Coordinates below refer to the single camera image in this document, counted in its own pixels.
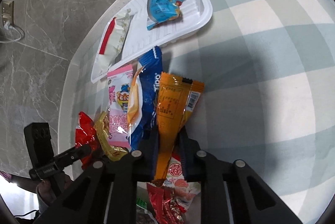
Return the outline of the blue Tipo snack packet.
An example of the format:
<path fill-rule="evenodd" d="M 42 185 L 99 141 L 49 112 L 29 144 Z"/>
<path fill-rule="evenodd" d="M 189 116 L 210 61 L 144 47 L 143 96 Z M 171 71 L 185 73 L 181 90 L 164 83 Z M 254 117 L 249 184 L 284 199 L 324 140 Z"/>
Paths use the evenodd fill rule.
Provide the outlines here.
<path fill-rule="evenodd" d="M 137 71 L 131 82 L 127 122 L 132 150 L 138 149 L 144 131 L 155 123 L 161 73 L 162 52 L 155 46 L 138 59 Z"/>

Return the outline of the red white candy packet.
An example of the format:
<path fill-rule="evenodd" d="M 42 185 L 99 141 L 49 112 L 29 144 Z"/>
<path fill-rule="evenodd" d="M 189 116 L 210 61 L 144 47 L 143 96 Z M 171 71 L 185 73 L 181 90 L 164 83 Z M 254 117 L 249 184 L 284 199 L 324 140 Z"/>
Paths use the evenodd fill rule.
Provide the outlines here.
<path fill-rule="evenodd" d="M 189 210 L 194 198 L 201 191 L 200 183 L 187 182 L 184 179 L 180 155 L 177 149 L 172 152 L 164 186 L 173 189 L 176 202 L 183 213 Z"/>

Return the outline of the white plastic tray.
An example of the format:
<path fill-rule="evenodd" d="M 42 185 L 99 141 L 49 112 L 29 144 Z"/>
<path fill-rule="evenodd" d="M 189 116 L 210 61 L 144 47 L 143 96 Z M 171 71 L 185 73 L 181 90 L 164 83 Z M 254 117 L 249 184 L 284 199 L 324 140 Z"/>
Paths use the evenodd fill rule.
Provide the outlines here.
<path fill-rule="evenodd" d="M 208 23 L 212 13 L 210 0 L 131 0 L 100 32 L 91 82 L 154 46 L 189 37 Z"/>

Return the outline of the gold foil snack packet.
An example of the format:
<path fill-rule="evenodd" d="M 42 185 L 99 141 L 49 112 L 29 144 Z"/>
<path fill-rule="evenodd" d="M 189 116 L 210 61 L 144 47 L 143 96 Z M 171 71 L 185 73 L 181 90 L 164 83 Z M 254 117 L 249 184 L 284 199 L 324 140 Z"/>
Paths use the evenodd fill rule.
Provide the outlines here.
<path fill-rule="evenodd" d="M 94 129 L 97 133 L 100 146 L 104 155 L 106 155 L 111 161 L 119 161 L 123 156 L 128 154 L 128 150 L 123 147 L 113 146 L 108 143 L 109 133 L 109 113 L 103 111 L 100 113 L 98 119 L 94 123 Z"/>

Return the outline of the white red snack packet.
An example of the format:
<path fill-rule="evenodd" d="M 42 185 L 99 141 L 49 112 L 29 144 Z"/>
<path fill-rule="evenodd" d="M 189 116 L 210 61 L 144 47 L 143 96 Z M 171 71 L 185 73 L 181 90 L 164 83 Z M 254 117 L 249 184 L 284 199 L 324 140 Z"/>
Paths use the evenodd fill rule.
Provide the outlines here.
<path fill-rule="evenodd" d="M 108 71 L 121 53 L 131 23 L 131 9 L 117 13 L 106 26 L 98 50 L 97 63 L 101 71 Z"/>

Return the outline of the red foil snack packet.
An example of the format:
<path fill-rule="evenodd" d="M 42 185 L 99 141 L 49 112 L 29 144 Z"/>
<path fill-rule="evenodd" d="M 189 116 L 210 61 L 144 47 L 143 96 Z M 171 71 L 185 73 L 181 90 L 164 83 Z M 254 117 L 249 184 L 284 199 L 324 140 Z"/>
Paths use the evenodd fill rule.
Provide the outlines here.
<path fill-rule="evenodd" d="M 98 140 L 94 121 L 84 112 L 78 114 L 75 130 L 75 147 L 89 145 L 91 153 L 81 159 L 83 170 L 87 169 L 100 156 L 100 142 Z"/>

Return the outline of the checkered tablecloth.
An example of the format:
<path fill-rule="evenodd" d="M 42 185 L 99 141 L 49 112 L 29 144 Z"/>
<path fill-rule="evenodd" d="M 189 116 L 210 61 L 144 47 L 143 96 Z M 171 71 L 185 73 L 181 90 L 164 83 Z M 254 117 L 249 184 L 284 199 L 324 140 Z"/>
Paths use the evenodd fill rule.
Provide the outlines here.
<path fill-rule="evenodd" d="M 223 161 L 243 159 L 303 223 L 334 195 L 334 1 L 210 0 L 164 71 L 202 81 L 187 123 Z"/>

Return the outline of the green edged nut packet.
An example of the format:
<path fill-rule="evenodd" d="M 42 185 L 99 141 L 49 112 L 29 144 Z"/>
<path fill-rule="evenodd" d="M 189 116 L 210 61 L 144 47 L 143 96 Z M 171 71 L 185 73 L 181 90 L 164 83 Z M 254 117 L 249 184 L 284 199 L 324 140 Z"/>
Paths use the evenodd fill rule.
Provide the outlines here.
<path fill-rule="evenodd" d="M 148 210 L 148 205 L 139 197 L 136 199 L 136 224 L 157 224 L 158 222 Z"/>

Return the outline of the orange snack packet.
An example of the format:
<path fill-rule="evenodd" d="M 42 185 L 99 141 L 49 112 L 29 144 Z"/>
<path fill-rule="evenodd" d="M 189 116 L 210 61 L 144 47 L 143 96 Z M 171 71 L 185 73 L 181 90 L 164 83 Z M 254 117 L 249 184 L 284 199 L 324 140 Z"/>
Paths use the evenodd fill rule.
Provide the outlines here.
<path fill-rule="evenodd" d="M 155 180 L 166 178 L 177 134 L 192 115 L 203 92 L 204 83 L 200 81 L 161 73 L 156 109 L 160 144 Z"/>

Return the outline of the pink cartoon snack packet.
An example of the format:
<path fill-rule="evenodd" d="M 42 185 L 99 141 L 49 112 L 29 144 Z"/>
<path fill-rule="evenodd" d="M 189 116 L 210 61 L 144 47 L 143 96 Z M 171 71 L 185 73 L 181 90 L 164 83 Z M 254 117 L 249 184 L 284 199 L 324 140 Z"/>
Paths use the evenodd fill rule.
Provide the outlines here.
<path fill-rule="evenodd" d="M 107 74 L 109 99 L 108 143 L 130 149 L 127 110 L 133 67 L 126 65 Z"/>

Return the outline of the small red candy packet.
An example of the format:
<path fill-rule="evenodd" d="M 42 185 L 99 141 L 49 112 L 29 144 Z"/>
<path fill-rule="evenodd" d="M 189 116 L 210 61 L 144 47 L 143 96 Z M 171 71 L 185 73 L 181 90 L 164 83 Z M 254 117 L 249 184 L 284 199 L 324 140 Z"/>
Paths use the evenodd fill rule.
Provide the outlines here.
<path fill-rule="evenodd" d="M 149 201 L 160 224 L 185 223 L 182 212 L 175 199 L 174 191 L 169 187 L 157 187 L 147 184 Z"/>

